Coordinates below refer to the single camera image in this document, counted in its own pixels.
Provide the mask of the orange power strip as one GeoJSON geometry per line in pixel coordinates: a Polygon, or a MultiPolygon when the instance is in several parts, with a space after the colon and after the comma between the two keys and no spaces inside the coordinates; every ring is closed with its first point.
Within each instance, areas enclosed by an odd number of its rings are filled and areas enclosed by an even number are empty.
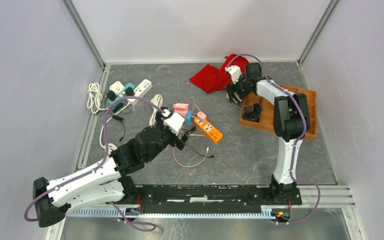
{"type": "Polygon", "coordinates": [[[218,144],[223,139],[223,134],[207,119],[194,118],[195,126],[200,129],[214,144],[218,144]]]}

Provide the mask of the pink plug adapter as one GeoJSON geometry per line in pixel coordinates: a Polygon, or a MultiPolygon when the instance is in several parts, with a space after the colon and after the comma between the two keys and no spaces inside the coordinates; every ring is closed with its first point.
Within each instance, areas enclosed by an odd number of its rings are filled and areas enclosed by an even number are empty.
{"type": "Polygon", "coordinates": [[[197,113],[197,118],[203,123],[207,121],[207,115],[202,111],[197,113]]]}

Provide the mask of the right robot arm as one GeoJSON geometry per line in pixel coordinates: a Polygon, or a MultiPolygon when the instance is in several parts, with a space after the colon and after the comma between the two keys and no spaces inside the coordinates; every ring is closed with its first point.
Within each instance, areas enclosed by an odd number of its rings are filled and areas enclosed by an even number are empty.
{"type": "Polygon", "coordinates": [[[277,164],[269,185],[269,199],[282,204],[297,194],[296,163],[299,149],[311,128],[307,96],[289,91],[263,76],[259,63],[250,63],[245,71],[236,65],[225,67],[231,82],[225,88],[230,102],[236,104],[253,93],[274,107],[273,129],[278,136],[277,164]]]}

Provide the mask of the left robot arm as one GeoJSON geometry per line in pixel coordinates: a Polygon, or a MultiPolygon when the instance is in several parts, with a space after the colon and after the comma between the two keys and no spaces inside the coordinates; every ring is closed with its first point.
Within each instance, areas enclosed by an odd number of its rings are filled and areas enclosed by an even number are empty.
{"type": "Polygon", "coordinates": [[[189,132],[175,134],[168,126],[148,126],[89,167],[54,180],[36,179],[33,206],[39,227],[50,227],[89,206],[133,203],[138,190],[129,175],[143,169],[167,146],[182,150],[189,137],[189,132]]]}

